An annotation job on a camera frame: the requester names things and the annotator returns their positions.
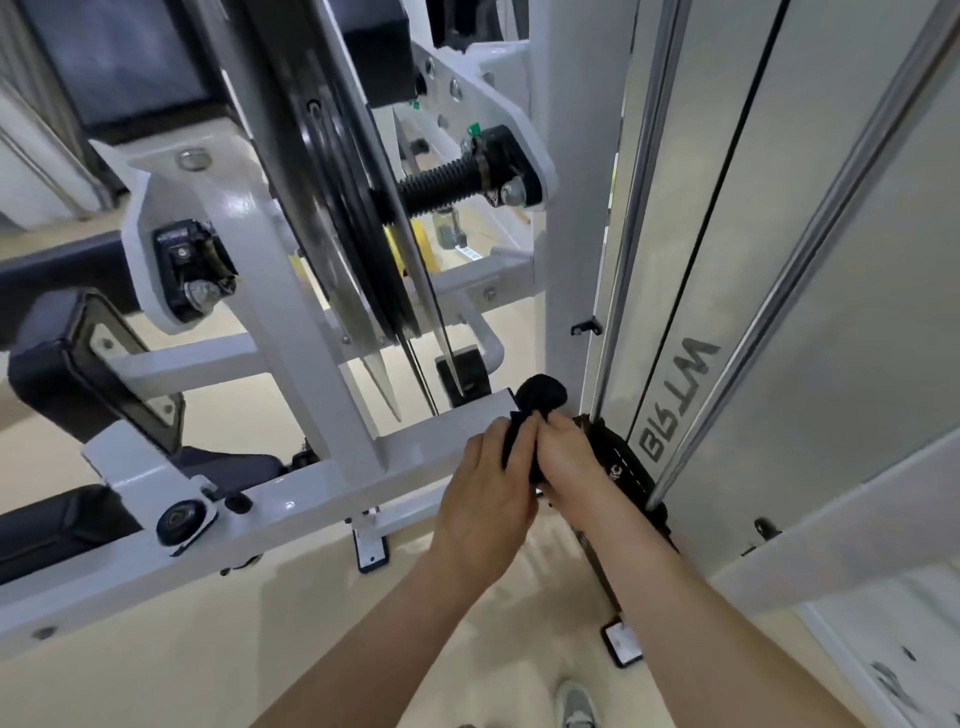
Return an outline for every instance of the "metal bracket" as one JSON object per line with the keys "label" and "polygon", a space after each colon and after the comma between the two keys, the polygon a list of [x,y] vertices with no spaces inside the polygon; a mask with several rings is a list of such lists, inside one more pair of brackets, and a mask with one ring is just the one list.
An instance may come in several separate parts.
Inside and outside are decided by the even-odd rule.
{"label": "metal bracket", "polygon": [[600,322],[597,321],[596,316],[591,317],[589,321],[584,321],[570,327],[570,336],[579,336],[585,331],[590,331],[597,336],[603,333],[603,327],[600,325]]}
{"label": "metal bracket", "polygon": [[374,506],[353,523],[353,549],[356,552],[357,569],[360,573],[370,573],[390,563],[387,537],[377,536],[372,526],[373,517],[379,510]]}

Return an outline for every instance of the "metal bolt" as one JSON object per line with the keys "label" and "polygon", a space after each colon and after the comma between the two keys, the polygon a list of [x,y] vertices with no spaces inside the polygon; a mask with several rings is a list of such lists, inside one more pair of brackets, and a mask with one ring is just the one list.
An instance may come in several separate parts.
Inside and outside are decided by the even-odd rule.
{"label": "metal bolt", "polygon": [[186,172],[203,172],[211,163],[206,149],[184,149],[177,155],[177,166]]}
{"label": "metal bolt", "polygon": [[52,624],[49,627],[40,627],[31,635],[35,640],[49,640],[57,634],[57,627]]}
{"label": "metal bolt", "polygon": [[512,180],[500,187],[500,199],[504,205],[510,207],[523,207],[527,204],[527,188],[520,177],[514,177]]}
{"label": "metal bolt", "polygon": [[190,304],[203,314],[213,310],[213,306],[224,297],[220,286],[210,280],[191,280],[183,286],[183,294]]}

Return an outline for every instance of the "tiled floor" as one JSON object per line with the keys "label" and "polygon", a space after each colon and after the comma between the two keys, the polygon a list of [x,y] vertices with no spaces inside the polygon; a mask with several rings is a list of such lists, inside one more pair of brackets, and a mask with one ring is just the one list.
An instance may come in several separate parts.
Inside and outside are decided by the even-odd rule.
{"label": "tiled floor", "polygon": [[[79,234],[95,231],[84,226]],[[472,235],[471,244],[483,251],[482,239]],[[43,240],[21,236],[15,245],[25,253]],[[0,241],[0,251],[4,245]],[[493,384],[516,386],[533,373],[533,305],[498,309],[489,321],[507,350]],[[133,324],[154,348],[240,330],[229,312],[219,309],[176,338],[159,334],[143,317],[134,317]],[[454,327],[451,337],[455,347],[471,339],[464,327]],[[426,362],[438,353],[428,341],[417,347]],[[389,350],[386,358],[404,423],[425,417],[402,355]],[[381,428],[399,426],[375,400],[366,375],[355,371]],[[431,378],[436,385],[436,375]],[[190,392],[187,401],[189,444],[285,459],[300,446],[300,431],[268,376]],[[77,444],[24,411],[6,389],[0,390],[0,463],[2,511],[94,478]],[[396,583],[425,549],[429,531],[427,522],[395,534],[390,566],[361,576],[348,527],[332,526],[268,553],[250,570],[209,576],[41,643],[0,665],[0,723],[242,728]],[[402,724],[547,728],[555,724],[554,689],[573,677],[592,691],[605,726],[672,725],[648,668],[613,666],[598,633],[611,617],[569,529],[542,507],[516,562],[461,624]],[[876,725],[793,612],[760,624]]]}

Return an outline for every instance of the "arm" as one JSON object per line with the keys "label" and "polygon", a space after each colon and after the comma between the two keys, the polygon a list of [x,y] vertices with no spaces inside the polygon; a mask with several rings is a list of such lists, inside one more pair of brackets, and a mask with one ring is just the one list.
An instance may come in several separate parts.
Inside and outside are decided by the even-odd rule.
{"label": "arm", "polygon": [[520,429],[506,471],[500,453],[507,420],[470,438],[429,550],[253,728],[399,723],[457,624],[507,570],[533,523],[537,502],[528,478],[539,422]]}
{"label": "arm", "polygon": [[862,728],[670,547],[577,425],[551,415],[538,461],[551,502],[596,551],[678,728]]}

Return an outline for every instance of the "sneaker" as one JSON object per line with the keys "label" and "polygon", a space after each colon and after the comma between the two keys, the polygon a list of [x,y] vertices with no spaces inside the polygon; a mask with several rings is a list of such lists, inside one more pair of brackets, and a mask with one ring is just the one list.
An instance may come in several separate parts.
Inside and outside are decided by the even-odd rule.
{"label": "sneaker", "polygon": [[567,680],[557,690],[557,725],[560,728],[600,728],[593,701],[582,685]]}

